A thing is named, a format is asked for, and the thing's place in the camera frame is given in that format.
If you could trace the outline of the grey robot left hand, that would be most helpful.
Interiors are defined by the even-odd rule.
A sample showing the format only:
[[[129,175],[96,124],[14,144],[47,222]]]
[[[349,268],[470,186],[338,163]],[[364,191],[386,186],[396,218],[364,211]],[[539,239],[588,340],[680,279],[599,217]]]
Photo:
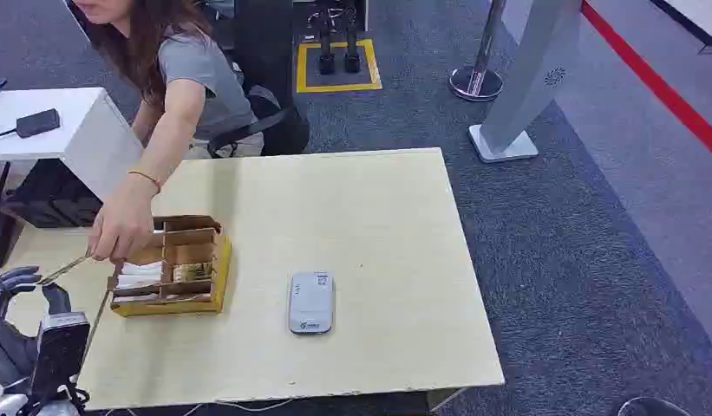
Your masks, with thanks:
[[[6,393],[46,393],[75,380],[82,367],[89,323],[73,312],[69,294],[55,283],[42,284],[37,266],[0,275],[0,385]],[[11,299],[39,288],[49,304],[35,336],[6,320]]]

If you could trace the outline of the person's left hand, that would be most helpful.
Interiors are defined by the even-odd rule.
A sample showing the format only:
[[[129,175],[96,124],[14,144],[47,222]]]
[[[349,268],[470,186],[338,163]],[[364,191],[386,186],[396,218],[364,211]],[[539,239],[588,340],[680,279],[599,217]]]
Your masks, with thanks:
[[[88,254],[96,260],[118,262],[143,246],[154,229],[152,200],[159,190],[140,172],[128,173],[96,216]]]

